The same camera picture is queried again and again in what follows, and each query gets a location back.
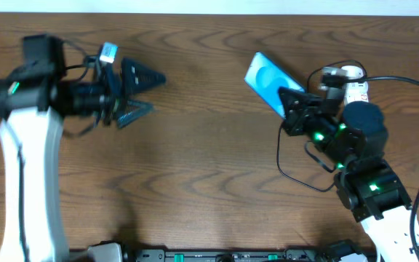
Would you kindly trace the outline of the blue Galaxy smartphone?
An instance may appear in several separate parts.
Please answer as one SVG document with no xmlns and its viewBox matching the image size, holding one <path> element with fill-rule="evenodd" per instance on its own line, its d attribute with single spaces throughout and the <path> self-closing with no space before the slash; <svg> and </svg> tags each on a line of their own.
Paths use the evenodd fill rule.
<svg viewBox="0 0 419 262">
<path fill-rule="evenodd" d="M 285 117 L 285 112 L 279 98 L 279 88 L 305 92 L 305 88 L 298 81 L 262 52 L 255 53 L 244 80 L 281 118 Z"/>
</svg>

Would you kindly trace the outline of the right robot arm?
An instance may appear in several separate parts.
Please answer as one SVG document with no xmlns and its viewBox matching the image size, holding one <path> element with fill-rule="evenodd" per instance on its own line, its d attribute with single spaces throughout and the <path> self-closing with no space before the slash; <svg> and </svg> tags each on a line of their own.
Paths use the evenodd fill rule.
<svg viewBox="0 0 419 262">
<path fill-rule="evenodd" d="M 385 261 L 419 261 L 419 225 L 412 222 L 415 203 L 383 158 L 388 130 L 380 109 L 359 100 L 340 108 L 339 99 L 282 87 L 283 128 L 306 135 L 338 173 L 334 185 Z"/>
</svg>

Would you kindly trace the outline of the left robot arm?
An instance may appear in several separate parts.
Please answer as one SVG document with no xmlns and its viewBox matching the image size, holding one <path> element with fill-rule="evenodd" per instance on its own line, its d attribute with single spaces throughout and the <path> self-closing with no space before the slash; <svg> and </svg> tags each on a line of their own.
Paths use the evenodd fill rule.
<svg viewBox="0 0 419 262">
<path fill-rule="evenodd" d="M 23 59 L 0 80 L 0 143 L 5 169 L 1 261 L 73 261 L 60 212 L 58 157 L 68 116 L 124 128 L 153 110 L 135 95 L 165 83 L 165 75 L 128 57 L 115 71 L 115 44 L 85 55 L 91 81 L 67 79 L 64 40 L 23 38 Z"/>
</svg>

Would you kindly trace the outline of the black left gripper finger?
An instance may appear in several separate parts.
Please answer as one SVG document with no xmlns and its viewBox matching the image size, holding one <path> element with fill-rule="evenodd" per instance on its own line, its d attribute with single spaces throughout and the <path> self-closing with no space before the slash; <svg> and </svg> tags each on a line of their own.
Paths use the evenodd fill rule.
<svg viewBox="0 0 419 262">
<path fill-rule="evenodd" d="M 121 61 L 121 81 L 124 95 L 131 96 L 165 84 L 166 76 L 125 57 Z"/>
<path fill-rule="evenodd" d="M 116 110 L 116 126 L 122 129 L 153 111 L 153 105 L 139 100 L 126 100 Z"/>
</svg>

